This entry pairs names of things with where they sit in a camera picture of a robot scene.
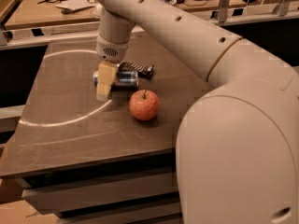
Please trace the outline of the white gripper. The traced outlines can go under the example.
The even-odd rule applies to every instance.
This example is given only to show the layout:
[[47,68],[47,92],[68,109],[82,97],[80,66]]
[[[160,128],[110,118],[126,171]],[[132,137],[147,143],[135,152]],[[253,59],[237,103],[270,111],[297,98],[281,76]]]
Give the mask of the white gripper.
[[97,37],[96,52],[104,60],[98,67],[96,98],[99,101],[105,101],[109,96],[118,72],[118,66],[115,63],[119,63],[124,59],[127,49],[127,43],[115,44],[106,41],[102,36]]

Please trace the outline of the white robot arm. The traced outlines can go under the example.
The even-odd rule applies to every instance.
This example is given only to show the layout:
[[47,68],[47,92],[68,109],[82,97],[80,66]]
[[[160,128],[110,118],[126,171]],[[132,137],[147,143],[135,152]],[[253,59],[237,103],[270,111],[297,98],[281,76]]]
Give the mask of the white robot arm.
[[139,25],[207,82],[176,144],[184,224],[298,224],[299,80],[280,58],[159,0],[97,0],[97,52]]

